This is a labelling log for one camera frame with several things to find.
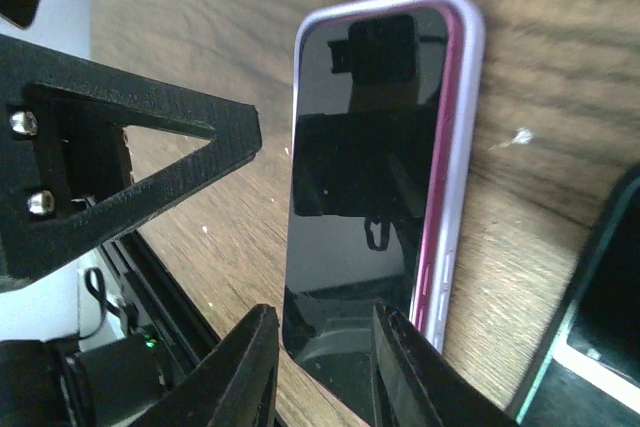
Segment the black phone with red edge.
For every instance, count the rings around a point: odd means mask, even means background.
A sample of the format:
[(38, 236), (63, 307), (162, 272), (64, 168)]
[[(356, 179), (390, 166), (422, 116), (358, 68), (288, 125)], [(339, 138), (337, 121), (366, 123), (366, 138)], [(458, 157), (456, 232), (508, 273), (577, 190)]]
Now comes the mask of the black phone with red edge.
[(408, 313), (446, 175), (460, 22), (441, 2), (332, 17), (300, 44), (282, 338), (374, 419), (372, 314)]

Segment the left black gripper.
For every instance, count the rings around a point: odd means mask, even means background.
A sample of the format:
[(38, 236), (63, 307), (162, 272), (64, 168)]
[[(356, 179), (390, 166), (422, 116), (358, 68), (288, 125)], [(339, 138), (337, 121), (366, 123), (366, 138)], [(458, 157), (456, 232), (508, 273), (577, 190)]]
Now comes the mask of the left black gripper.
[[(258, 113), (90, 61), (90, 0), (1, 0), (1, 288), (39, 281), (250, 162)], [(203, 146), (132, 177), (129, 126)]]

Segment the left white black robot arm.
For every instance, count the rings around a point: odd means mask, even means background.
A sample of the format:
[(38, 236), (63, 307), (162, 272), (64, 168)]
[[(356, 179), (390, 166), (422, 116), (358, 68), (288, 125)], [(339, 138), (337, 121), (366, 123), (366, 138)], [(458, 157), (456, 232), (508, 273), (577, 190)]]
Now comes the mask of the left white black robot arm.
[[(255, 107), (1, 38), (5, 426), (270, 426), (277, 320), (257, 306), (216, 336), (141, 225), (251, 162)], [(75, 317), (73, 327), (66, 317)]]

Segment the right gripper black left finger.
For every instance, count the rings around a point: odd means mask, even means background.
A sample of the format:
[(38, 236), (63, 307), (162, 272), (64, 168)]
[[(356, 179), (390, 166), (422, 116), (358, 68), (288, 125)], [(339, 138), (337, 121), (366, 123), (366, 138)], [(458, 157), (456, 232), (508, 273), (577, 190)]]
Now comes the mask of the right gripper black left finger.
[(168, 389), (130, 426), (278, 426), (276, 309), (253, 306), (183, 380), (171, 385), (160, 342), (145, 351), (160, 361), (154, 373)]

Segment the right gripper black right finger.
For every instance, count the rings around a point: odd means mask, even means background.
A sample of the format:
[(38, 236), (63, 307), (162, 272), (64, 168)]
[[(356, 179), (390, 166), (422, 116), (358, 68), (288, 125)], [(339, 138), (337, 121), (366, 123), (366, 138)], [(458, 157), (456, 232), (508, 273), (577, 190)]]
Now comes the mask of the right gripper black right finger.
[(397, 309), (373, 307), (371, 379), (376, 426), (515, 426), (458, 374)]

